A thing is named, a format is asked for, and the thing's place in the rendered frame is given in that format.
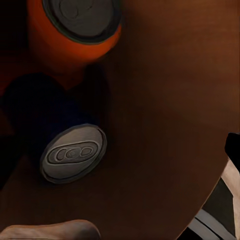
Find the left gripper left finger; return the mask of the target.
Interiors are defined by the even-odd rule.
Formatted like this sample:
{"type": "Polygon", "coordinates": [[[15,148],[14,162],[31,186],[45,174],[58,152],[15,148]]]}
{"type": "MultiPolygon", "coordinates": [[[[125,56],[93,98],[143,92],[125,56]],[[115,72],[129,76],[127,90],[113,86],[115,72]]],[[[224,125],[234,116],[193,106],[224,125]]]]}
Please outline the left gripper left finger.
{"type": "Polygon", "coordinates": [[[0,138],[0,192],[25,152],[21,133],[0,138]]]}

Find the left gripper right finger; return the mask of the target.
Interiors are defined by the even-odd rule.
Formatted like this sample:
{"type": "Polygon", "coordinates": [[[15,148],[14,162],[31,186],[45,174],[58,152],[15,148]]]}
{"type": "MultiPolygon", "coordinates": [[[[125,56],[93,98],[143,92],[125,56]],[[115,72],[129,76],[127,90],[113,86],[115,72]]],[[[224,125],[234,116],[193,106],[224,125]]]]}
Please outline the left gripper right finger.
{"type": "Polygon", "coordinates": [[[225,152],[240,172],[240,134],[228,134],[225,143],[225,152]]]}

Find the trash can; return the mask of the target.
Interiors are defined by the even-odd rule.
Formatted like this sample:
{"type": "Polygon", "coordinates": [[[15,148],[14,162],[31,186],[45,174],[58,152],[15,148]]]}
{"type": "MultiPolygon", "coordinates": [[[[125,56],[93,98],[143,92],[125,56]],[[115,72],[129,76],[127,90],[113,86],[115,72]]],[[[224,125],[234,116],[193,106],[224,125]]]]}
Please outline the trash can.
{"type": "MultiPolygon", "coordinates": [[[[85,222],[99,240],[177,240],[240,135],[240,0],[122,0],[115,46],[68,90],[107,147],[87,175],[46,180],[24,153],[0,192],[0,234],[85,222]]],[[[27,0],[0,0],[0,51],[28,44],[27,0]]],[[[0,139],[15,132],[0,109],[0,139]]]]}

